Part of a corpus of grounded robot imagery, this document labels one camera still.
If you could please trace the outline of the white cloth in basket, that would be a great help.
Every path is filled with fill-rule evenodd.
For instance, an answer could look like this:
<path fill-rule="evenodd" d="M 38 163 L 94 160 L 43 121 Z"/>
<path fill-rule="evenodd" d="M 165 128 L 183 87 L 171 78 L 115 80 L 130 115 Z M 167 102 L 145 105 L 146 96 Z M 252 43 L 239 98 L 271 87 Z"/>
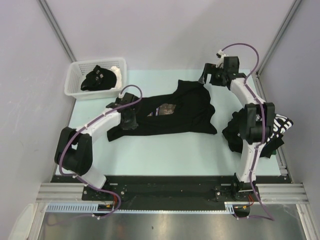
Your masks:
<path fill-rule="evenodd" d="M 123 78 L 122 78 L 122 73 L 121 73 L 120 68 L 117 66 L 112 66 L 109 70 L 112 71 L 116 76 L 116 83 L 113 88 L 114 89 L 121 89 L 123 86 Z"/>

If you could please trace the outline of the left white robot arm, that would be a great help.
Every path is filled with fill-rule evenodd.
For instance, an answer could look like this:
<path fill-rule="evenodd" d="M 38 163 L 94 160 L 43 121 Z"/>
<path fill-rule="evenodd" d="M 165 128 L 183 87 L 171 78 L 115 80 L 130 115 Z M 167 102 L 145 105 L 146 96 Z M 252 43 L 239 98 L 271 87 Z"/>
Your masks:
<path fill-rule="evenodd" d="M 100 200 L 110 196 L 107 178 L 94 166 L 93 145 L 114 127 L 135 129 L 137 101 L 112 102 L 96 118 L 77 128 L 65 127 L 60 133 L 54 162 L 61 175 L 78 178 L 93 187 L 93 194 Z"/>

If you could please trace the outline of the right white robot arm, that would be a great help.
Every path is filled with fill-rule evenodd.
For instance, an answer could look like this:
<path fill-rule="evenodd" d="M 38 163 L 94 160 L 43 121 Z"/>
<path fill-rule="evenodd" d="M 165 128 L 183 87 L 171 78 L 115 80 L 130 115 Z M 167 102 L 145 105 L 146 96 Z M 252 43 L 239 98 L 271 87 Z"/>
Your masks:
<path fill-rule="evenodd" d="M 239 65 L 227 59 L 220 65 L 206 63 L 198 81 L 205 84 L 210 74 L 209 83 L 227 87 L 243 107 L 244 114 L 239 123 L 239 134 L 243 142 L 240 167 L 230 186 L 230 195 L 242 201 L 248 195 L 257 195 L 256 168 L 263 147 L 272 135 L 276 114 L 275 105 L 265 102 L 247 84 L 248 77 L 239 72 Z"/>

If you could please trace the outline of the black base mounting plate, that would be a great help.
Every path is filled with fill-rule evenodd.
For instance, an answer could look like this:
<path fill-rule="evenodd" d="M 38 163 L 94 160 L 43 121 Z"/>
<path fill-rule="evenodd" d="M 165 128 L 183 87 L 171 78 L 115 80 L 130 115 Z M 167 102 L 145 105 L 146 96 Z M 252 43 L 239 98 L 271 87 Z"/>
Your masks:
<path fill-rule="evenodd" d="M 118 194 L 120 209 L 129 211 L 216 211 L 224 202 L 249 199 L 231 189 L 225 176 L 108 176 L 104 189 Z"/>

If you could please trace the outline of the black graphic t-shirt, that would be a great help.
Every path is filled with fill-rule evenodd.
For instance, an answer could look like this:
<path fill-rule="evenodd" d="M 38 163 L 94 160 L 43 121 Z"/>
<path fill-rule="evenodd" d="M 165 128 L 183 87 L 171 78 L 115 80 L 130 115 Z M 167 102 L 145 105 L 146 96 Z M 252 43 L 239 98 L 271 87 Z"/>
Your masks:
<path fill-rule="evenodd" d="M 107 132 L 112 142 L 124 136 L 155 136 L 178 133 L 215 135 L 217 129 L 211 118 L 216 110 L 211 96 L 197 81 L 179 80 L 171 94 L 144 97 L 138 103 L 135 129 L 124 130 L 116 126 Z"/>

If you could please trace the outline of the black garment in basket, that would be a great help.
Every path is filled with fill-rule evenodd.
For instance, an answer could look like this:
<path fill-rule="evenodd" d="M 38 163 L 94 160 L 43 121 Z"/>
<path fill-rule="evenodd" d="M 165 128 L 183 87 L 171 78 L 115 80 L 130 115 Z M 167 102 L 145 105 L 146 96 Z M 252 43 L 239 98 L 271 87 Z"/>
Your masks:
<path fill-rule="evenodd" d="M 80 86 L 81 91 L 106 91 L 114 88 L 117 83 L 116 74 L 96 65 L 86 76 Z"/>

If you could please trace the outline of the white perforated plastic basket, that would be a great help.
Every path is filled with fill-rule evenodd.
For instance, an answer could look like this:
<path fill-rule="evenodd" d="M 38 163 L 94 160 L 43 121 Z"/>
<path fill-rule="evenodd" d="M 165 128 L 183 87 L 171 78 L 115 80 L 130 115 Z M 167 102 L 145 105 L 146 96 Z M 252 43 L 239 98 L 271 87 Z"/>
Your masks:
<path fill-rule="evenodd" d="M 85 80 L 86 75 L 91 72 L 96 65 L 101 68 L 110 69 L 112 66 L 120 68 L 122 74 L 122 88 L 100 91 L 82 91 L 81 84 Z M 65 83 L 64 93 L 76 100 L 91 100 L 101 98 L 117 97 L 120 91 L 126 86 L 127 81 L 127 62 L 122 57 L 109 57 L 95 60 L 83 60 L 71 63 L 68 68 Z"/>

